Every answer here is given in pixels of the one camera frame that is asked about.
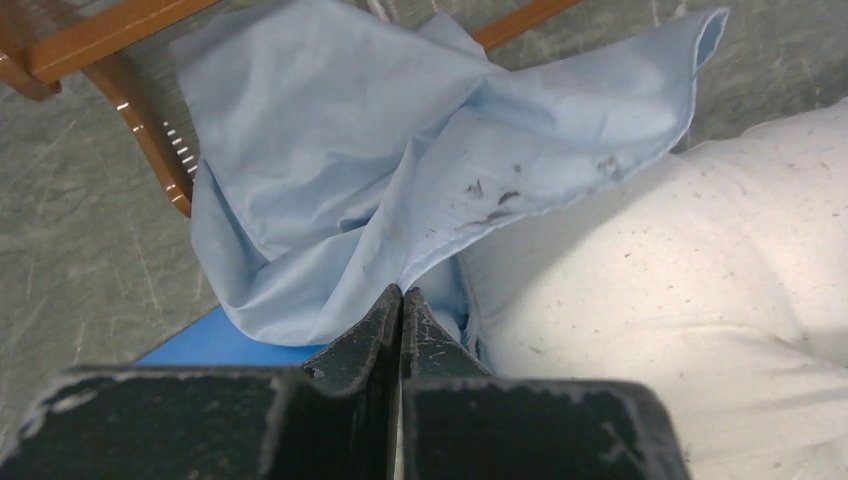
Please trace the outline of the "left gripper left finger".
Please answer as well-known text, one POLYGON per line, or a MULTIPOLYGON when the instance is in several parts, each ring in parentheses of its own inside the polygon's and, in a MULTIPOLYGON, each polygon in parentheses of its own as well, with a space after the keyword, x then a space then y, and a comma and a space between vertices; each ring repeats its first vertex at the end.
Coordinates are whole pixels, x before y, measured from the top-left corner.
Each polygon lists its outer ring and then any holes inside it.
POLYGON ((403 295, 296 366, 88 366, 31 403, 5 479, 387 479, 403 295))

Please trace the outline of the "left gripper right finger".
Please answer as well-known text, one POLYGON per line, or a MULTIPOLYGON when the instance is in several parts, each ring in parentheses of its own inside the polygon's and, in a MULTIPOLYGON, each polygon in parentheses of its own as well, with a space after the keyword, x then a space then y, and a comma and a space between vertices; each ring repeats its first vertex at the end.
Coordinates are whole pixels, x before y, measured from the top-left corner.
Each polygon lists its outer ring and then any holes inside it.
POLYGON ((685 479, 671 419, 647 387, 495 376, 404 297, 403 475, 407 479, 685 479))

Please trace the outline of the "light blue pillowcase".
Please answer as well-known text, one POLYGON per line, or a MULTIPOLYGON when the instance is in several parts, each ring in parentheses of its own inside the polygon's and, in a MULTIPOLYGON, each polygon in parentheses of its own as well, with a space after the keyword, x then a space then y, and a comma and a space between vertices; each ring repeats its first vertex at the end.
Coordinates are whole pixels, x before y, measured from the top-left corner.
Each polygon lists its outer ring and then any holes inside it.
POLYGON ((521 71, 450 16, 412 31, 339 1, 220 15, 172 42, 199 140, 191 242, 234 326, 326 344, 382 291, 668 153, 725 8, 521 71))

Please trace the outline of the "white pillow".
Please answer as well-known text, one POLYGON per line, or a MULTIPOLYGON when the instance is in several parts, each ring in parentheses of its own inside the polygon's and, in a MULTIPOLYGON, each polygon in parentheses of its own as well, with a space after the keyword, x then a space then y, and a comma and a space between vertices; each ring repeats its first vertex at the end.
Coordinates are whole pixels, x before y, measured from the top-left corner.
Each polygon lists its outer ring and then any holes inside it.
POLYGON ((640 382, 696 479, 847 475, 847 105, 669 155, 461 253, 506 377, 640 382))

